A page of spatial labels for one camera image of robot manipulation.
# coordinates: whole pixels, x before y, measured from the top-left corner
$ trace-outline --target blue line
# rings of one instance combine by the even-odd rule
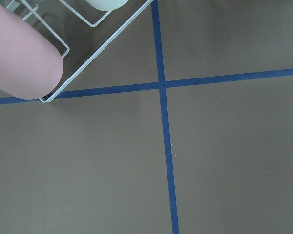
[[[162,112],[162,125],[163,125],[163,135],[164,135],[164,147],[165,147],[165,157],[166,157],[166,170],[167,170],[167,180],[168,180],[172,233],[179,234],[175,179],[174,179],[171,144],[170,144],[168,106],[167,106],[167,96],[166,96],[166,87],[165,87],[162,39],[161,39],[160,19],[159,19],[157,0],[154,0],[151,6],[152,6],[152,19],[153,19],[153,30],[154,30],[154,39],[155,39],[157,74],[158,74],[158,80],[159,80],[159,92],[160,92],[160,102],[161,102],[161,112]]]
[[[144,84],[112,86],[112,87],[105,87],[105,88],[93,88],[93,89],[64,91],[64,92],[61,92],[56,97],[56,99],[94,96],[94,95],[102,95],[102,94],[125,93],[125,92],[134,92],[134,91],[151,90],[151,89],[158,89],[158,83],[153,82],[153,83],[144,83]],[[38,99],[36,99],[36,100],[22,100],[22,99],[18,99],[16,97],[0,97],[0,105],[21,103],[21,102],[30,102],[30,101],[38,101]]]
[[[243,73],[243,74],[224,75],[224,76],[215,76],[215,77],[170,80],[170,81],[166,81],[166,87],[172,88],[172,87],[182,87],[182,86],[190,86],[190,85],[213,84],[213,83],[231,82],[231,81],[238,81],[238,80],[263,79],[263,78],[273,78],[273,77],[283,77],[283,76],[293,76],[293,69]]]

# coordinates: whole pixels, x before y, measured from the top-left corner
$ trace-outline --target white round object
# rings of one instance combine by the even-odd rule
[[[86,0],[92,7],[100,11],[112,11],[125,5],[129,0]]]

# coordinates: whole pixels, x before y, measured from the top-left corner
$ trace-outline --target white wire rack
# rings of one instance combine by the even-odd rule
[[[83,17],[80,13],[78,13],[73,7],[71,7],[66,1],[58,0],[61,4],[63,4],[66,8],[68,8],[72,13],[74,13],[77,17],[79,17],[83,22],[85,22],[90,27],[94,28],[99,23],[101,23],[112,11],[107,11],[98,21],[95,23],[90,23],[85,17]],[[151,3],[153,0],[146,0],[146,2],[135,12],[133,13],[127,21],[120,26],[112,36],[110,36],[87,60],[84,62],[57,90],[54,91],[52,95],[48,98],[40,98],[39,100],[43,103],[51,102],[59,93],[68,86],[82,71],[85,69],[131,22],[137,18]],[[66,48],[66,51],[61,55],[64,58],[69,53],[69,46],[65,43],[65,41],[43,20],[43,18],[36,12],[38,9],[38,5],[34,8],[26,1],[21,0],[21,3],[29,10],[29,13],[23,18],[23,20],[28,19],[31,15],[34,15]],[[16,10],[16,8],[20,4],[16,1],[12,1],[8,6],[7,9],[10,11]]]

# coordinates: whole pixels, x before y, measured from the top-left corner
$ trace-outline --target pink cylindrical object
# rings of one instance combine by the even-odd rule
[[[0,89],[21,99],[41,98],[57,86],[62,72],[58,50],[0,5]]]

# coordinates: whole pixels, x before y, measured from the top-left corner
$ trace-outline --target vertical blue line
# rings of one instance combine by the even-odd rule
[[[179,234],[175,179],[174,179],[174,171],[173,171],[173,163],[172,163],[167,95],[166,95],[166,87],[165,87],[162,39],[161,39],[160,19],[159,19],[157,0],[154,0],[154,2],[152,3],[152,19],[153,19],[153,30],[154,30],[154,39],[155,39],[157,75],[158,75],[158,81],[159,81],[159,92],[160,92],[160,102],[161,102],[161,112],[162,112],[162,125],[163,125],[163,135],[164,135],[164,147],[165,147],[165,157],[166,157],[166,170],[167,170],[167,180],[168,180],[172,233]]]

